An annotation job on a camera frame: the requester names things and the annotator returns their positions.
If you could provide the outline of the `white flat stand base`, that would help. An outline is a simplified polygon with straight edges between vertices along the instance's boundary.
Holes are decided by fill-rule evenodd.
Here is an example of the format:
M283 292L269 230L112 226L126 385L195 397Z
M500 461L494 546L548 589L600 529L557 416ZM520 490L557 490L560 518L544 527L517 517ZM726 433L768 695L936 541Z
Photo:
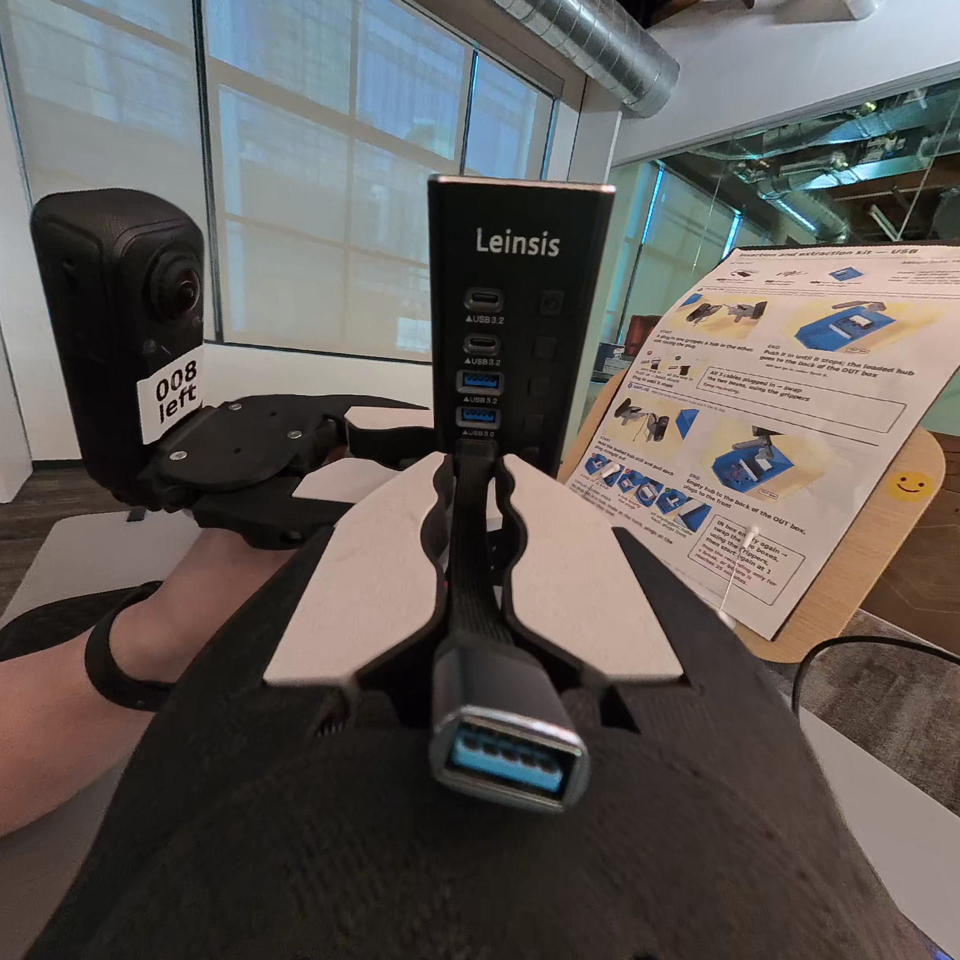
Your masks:
M147 513L128 520L126 510L91 513L56 522L1 619L45 604L162 581L201 530L185 513Z

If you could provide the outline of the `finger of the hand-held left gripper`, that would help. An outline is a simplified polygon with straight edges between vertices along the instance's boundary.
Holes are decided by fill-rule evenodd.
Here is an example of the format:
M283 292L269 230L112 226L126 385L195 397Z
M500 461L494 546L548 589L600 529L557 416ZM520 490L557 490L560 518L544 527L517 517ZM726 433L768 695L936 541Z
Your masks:
M357 503L400 473L370 459L343 457L308 473L292 497L337 503Z
M429 409L352 405L343 415L347 455L365 460L420 460L436 450Z

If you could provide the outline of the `large window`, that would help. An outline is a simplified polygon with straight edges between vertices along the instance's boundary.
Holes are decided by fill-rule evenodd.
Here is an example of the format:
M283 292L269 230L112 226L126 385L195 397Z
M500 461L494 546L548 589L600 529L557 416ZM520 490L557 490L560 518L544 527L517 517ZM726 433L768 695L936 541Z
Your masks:
M33 200L128 187L206 243L206 331L427 364L426 183L542 179L562 81L417 2L2 2Z

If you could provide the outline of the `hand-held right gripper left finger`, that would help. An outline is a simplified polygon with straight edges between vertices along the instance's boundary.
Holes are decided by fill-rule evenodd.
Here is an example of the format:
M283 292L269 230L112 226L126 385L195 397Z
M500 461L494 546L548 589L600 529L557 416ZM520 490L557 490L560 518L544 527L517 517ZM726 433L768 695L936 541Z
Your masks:
M346 506L263 680L271 687L348 688L439 620L452 463L432 452Z

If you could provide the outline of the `silver ceiling duct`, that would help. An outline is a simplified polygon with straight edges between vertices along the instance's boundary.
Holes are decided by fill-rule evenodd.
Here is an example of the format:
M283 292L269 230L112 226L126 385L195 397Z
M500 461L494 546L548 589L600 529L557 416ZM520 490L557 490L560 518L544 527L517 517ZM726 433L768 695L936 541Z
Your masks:
M618 2L496 4L638 117L660 112L677 85L677 60Z

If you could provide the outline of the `person's left hand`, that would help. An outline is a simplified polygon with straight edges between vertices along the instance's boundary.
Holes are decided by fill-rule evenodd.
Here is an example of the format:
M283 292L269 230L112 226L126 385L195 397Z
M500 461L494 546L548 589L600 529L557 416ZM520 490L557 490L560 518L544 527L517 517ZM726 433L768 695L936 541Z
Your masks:
M174 684L293 551L261 551L203 531L149 597L109 632L126 677ZM129 756L152 714L108 701L85 664L90 630L1 666L1 834L41 819Z

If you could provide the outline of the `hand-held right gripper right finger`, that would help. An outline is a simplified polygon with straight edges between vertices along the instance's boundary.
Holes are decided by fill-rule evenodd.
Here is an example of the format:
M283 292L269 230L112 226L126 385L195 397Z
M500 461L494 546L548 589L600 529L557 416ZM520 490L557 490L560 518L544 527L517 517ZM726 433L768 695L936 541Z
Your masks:
M615 683L672 683L683 666L611 522L515 454L498 463L498 502L518 533L503 579L510 627Z

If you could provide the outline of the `wooden poster board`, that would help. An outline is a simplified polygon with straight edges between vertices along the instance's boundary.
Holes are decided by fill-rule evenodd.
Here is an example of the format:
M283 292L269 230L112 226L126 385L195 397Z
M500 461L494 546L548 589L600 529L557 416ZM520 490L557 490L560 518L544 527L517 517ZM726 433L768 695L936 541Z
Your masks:
M734 624L733 630L750 653L773 664L797 664L818 643L840 636L930 507L946 470L938 439L922 427L915 428L776 638L767 640ZM920 503L902 502L886 489L895 471L927 474L934 478L937 492Z

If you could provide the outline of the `printed instruction poster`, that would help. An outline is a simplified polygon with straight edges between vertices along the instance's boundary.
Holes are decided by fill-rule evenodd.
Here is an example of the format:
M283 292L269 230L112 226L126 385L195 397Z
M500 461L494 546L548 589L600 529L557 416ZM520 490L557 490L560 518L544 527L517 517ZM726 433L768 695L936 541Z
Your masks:
M958 242L738 247L672 306L568 486L768 642L958 371Z

